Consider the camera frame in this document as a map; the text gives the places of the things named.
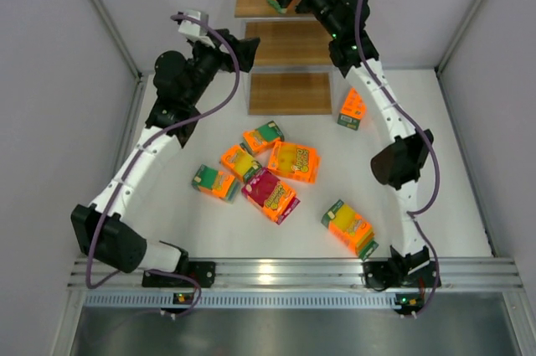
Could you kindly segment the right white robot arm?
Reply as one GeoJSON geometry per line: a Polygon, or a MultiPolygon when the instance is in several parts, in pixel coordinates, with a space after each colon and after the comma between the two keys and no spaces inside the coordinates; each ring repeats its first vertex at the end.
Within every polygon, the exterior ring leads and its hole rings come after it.
{"type": "MultiPolygon", "coordinates": [[[[276,0],[288,8],[293,0],[276,0]]],[[[366,29],[369,0],[297,0],[297,13],[311,14],[331,36],[330,59],[364,99],[383,149],[370,161],[374,178],[397,203],[398,227],[391,233],[386,261],[366,262],[366,282],[374,290],[414,283],[419,275],[439,281],[437,254],[416,218],[431,205],[417,206],[418,182],[426,161],[439,166],[430,130],[399,104],[384,75],[380,55],[366,29]]]]}

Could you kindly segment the orange sponge box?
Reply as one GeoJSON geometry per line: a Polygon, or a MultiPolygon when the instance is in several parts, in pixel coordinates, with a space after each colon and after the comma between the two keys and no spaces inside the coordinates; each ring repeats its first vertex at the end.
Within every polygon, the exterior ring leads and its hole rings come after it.
{"type": "Polygon", "coordinates": [[[338,113],[337,123],[351,130],[357,131],[367,107],[361,95],[352,87],[348,90],[338,113]]]}

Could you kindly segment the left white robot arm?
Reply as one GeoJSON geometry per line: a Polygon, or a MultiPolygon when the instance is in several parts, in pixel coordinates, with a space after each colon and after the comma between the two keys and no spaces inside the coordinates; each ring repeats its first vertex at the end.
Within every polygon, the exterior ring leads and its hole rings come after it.
{"type": "Polygon", "coordinates": [[[187,41],[191,57],[176,50],[157,57],[152,79],[157,99],[127,160],[90,204],[79,204],[71,213],[88,273],[95,261],[115,273],[143,269],[177,277],[188,269],[186,250],[152,238],[150,229],[158,218],[147,210],[146,200],[168,164],[186,147],[198,121],[211,116],[210,111],[200,112],[197,104],[215,76],[250,72],[261,39],[238,39],[223,28],[213,36],[190,34],[187,41]]]}

